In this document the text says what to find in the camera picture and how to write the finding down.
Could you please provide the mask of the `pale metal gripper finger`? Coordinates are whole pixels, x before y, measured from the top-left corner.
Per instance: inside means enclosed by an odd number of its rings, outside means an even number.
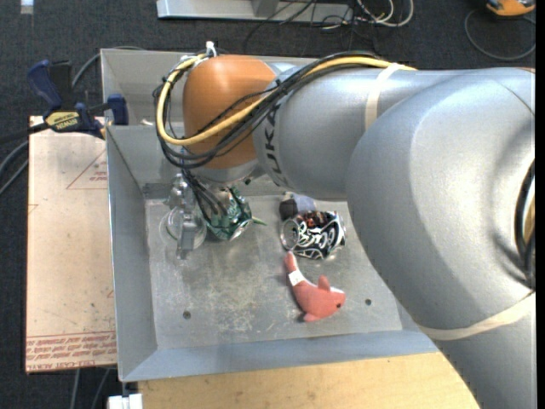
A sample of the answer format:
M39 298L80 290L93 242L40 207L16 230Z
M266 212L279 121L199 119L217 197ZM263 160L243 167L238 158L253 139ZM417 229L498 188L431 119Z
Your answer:
M183 222L180 237L177 239L176 257L186 260L189 253L196 249L198 226L196 222Z

